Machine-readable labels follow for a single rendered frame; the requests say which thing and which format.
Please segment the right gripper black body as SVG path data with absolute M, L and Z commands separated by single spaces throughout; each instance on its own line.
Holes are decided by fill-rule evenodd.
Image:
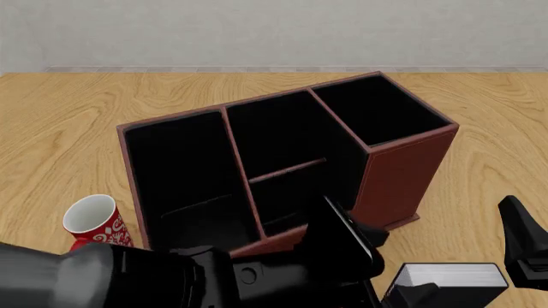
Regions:
M 504 265 L 514 287 L 548 289 L 548 255 L 532 258 L 504 258 Z

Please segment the black book with white pages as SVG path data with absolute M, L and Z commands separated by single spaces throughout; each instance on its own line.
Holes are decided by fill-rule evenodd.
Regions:
M 486 308 L 509 288 L 493 263 L 405 263 L 386 293 L 395 284 L 416 287 L 428 283 L 438 286 L 433 308 Z

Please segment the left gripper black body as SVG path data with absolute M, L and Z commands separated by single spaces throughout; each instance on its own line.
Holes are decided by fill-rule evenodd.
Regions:
M 295 255 L 233 259 L 242 308 L 382 308 L 371 282 Z

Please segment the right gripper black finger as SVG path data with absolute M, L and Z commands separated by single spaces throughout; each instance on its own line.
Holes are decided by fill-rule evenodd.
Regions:
M 505 238 L 505 261 L 548 258 L 548 231 L 533 219 L 517 197 L 504 197 L 498 209 Z

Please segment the red mug with white pattern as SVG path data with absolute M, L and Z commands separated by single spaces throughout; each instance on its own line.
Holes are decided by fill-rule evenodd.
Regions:
M 75 238 L 70 251 L 92 242 L 134 246 L 116 201 L 107 194 L 93 194 L 72 204 L 63 217 L 63 227 Z

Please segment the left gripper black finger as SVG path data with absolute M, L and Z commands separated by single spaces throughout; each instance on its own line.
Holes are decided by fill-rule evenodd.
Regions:
M 416 287 L 405 287 L 395 284 L 384 295 L 384 308 L 433 308 L 433 299 L 438 294 L 438 286 L 434 283 L 422 284 Z
M 390 232 L 387 230 L 372 228 L 362 223 L 356 223 L 354 229 L 360 243 L 368 248 L 379 248 L 383 246 L 390 236 Z

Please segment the red-brown desk caddy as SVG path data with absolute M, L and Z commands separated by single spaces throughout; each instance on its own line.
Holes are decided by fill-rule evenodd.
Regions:
M 420 201 L 458 124 L 380 72 L 117 128 L 145 248 L 288 251 L 319 195 L 391 230 Z

